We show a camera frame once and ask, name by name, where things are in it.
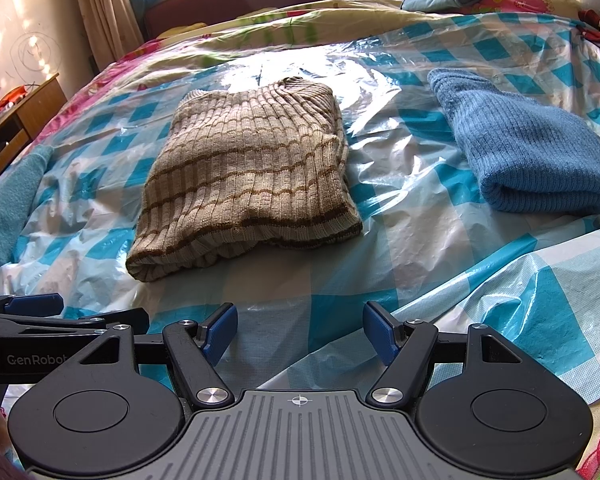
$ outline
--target silver bolt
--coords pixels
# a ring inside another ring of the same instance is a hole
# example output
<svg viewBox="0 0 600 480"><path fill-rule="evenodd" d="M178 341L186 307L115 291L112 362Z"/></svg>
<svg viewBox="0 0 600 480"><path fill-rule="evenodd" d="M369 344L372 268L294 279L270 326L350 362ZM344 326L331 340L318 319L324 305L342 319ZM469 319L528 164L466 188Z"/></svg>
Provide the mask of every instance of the silver bolt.
<svg viewBox="0 0 600 480"><path fill-rule="evenodd" d="M228 396L229 393L222 388L204 388L198 392L196 397L205 404L218 404L218 402L226 400Z"/></svg>
<svg viewBox="0 0 600 480"><path fill-rule="evenodd" d="M382 402L382 404L393 404L402 399L402 392L395 388L378 388L371 396L376 402Z"/></svg>

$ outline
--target wooden desk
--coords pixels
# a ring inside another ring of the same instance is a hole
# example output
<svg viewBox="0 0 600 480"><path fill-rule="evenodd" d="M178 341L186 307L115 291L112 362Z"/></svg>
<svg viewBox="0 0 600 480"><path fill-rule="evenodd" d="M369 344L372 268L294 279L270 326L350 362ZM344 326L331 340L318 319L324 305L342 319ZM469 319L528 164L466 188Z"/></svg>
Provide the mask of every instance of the wooden desk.
<svg viewBox="0 0 600 480"><path fill-rule="evenodd" d="M38 136L65 103L66 97L58 83L58 74L54 74L0 116L0 142L8 142L0 151L0 174Z"/></svg>

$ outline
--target blue gripper pad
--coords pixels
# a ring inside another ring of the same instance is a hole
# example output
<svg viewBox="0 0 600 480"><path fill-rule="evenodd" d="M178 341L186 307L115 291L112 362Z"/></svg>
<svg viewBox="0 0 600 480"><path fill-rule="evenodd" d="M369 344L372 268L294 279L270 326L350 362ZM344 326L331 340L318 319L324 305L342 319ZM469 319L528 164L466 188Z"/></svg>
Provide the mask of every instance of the blue gripper pad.
<svg viewBox="0 0 600 480"><path fill-rule="evenodd" d="M362 327L380 360L385 366L390 365L400 348L395 343L391 326L369 304L365 304L362 310Z"/></svg>
<svg viewBox="0 0 600 480"><path fill-rule="evenodd" d="M212 366L218 361L238 332L238 309L232 305L206 332L202 353Z"/></svg>
<svg viewBox="0 0 600 480"><path fill-rule="evenodd" d="M64 309L60 294L35 294L33 296L15 296L4 307L5 314L12 316L58 316Z"/></svg>

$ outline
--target bed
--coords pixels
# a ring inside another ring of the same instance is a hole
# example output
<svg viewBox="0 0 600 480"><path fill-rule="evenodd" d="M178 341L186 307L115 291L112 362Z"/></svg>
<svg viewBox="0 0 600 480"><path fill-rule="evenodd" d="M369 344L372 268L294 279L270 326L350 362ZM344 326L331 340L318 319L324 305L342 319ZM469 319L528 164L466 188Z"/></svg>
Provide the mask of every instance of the bed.
<svg viewBox="0 0 600 480"><path fill-rule="evenodd" d="M486 322L587 402L600 399L600 217L492 210L426 79L435 67L467 68L580 115L600 136L600 49L559 16L424 15L398 4L288 7L151 41L107 68L38 137L54 157L14 263L0 268L0 294L59 292L65 317L142 306L150 332L231 301L238 335L217 368L236 392L365 394L382 370L360 330L363 304L375 300L449 332ZM142 185L180 99L293 75L338 99L363 236L313 251L260 247L154 283L131 278ZM440 365L433 380L457 372ZM169 384L160 367L142 373Z"/></svg>

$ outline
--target beige curtain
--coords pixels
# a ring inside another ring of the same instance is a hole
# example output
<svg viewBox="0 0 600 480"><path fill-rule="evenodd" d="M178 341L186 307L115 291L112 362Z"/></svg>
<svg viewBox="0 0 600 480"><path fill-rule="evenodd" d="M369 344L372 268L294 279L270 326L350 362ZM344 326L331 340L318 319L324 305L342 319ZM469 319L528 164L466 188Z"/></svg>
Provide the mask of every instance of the beige curtain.
<svg viewBox="0 0 600 480"><path fill-rule="evenodd" d="M144 41L129 0L78 0L93 57L102 70Z"/></svg>

